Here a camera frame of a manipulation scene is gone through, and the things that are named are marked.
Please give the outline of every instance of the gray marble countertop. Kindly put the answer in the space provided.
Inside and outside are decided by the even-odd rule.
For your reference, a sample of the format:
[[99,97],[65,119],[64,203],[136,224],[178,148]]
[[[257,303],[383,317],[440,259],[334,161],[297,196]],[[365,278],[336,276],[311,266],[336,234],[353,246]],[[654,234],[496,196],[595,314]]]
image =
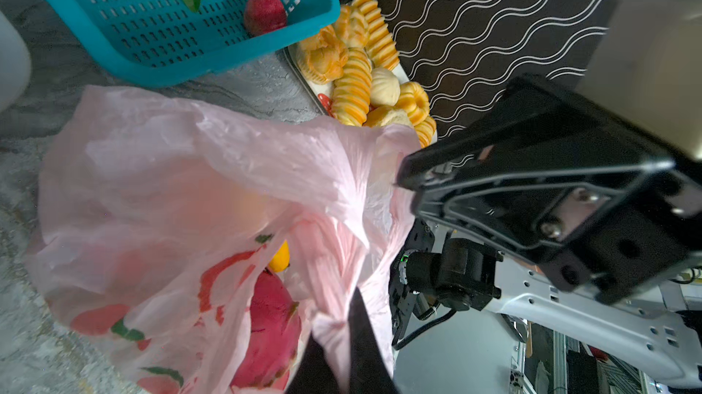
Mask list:
[[[29,87],[0,113],[0,392],[143,392],[87,340],[53,321],[22,265],[37,225],[41,158],[53,135],[73,115],[86,84],[127,83],[88,56],[45,0],[0,0],[0,11],[24,39],[32,60]],[[281,52],[156,91],[257,118],[302,122],[319,115]]]

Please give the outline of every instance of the gray floor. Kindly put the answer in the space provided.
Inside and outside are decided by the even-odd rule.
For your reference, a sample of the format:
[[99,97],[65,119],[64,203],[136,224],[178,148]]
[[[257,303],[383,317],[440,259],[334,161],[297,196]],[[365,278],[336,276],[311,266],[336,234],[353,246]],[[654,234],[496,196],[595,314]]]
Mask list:
[[[52,136],[86,84],[125,83],[87,55],[44,0],[0,0],[0,11],[22,35],[33,63],[24,96],[0,114],[0,393],[142,392],[87,340],[53,322],[22,265],[37,225],[37,175]],[[280,53],[159,92],[257,118],[300,122],[318,115]]]

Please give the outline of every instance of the basket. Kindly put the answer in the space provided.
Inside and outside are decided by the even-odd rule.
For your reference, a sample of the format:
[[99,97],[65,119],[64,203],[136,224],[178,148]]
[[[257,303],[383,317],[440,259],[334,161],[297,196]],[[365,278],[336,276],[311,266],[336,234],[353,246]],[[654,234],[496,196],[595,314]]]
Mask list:
[[247,0],[47,0],[90,55],[111,74],[165,87],[219,73],[308,38],[338,18],[338,0],[281,0],[288,26],[250,38]]

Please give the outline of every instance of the bread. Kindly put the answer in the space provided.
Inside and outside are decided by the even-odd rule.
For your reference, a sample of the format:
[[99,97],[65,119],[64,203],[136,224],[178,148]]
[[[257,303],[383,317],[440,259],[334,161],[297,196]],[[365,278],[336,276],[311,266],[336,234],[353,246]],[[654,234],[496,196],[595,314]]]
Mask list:
[[352,4],[358,8],[368,22],[370,38],[366,51],[373,60],[373,65],[381,66],[392,71],[399,64],[399,54],[395,48],[395,41],[388,31],[385,18],[375,0],[353,0]]
[[404,109],[412,125],[417,126],[429,115],[429,96],[417,82],[403,83],[395,106]]
[[331,114],[343,125],[361,126],[371,108],[371,61],[363,49],[349,49],[343,76],[334,82]]
[[414,130],[417,132],[422,148],[425,148],[429,144],[432,144],[434,132],[437,130],[437,123],[430,115],[427,115],[424,121],[414,127]]
[[367,127],[380,127],[387,125],[405,125],[412,127],[412,122],[409,121],[407,113],[404,109],[395,108],[394,106],[381,106],[373,109],[368,114],[368,119],[364,123]]
[[373,68],[371,71],[373,83],[371,85],[371,105],[394,106],[399,97],[399,80],[391,71],[383,67]]
[[348,48],[364,48],[368,44],[368,21],[354,6],[341,6],[341,14],[333,27],[337,38]]
[[319,34],[298,42],[295,62],[305,79],[325,84],[343,75],[348,60],[346,46],[336,37],[331,26]]

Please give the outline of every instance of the screw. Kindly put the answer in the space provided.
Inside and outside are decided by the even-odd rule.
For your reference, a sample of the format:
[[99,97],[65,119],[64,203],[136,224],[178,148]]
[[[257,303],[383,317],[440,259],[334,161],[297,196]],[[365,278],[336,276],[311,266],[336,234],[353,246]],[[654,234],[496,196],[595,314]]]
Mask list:
[[583,202],[585,204],[592,204],[600,200],[600,195],[594,191],[590,191],[587,188],[576,188],[573,190],[573,194],[578,202]]
[[541,223],[539,229],[549,239],[557,239],[563,233],[563,227],[558,219]]

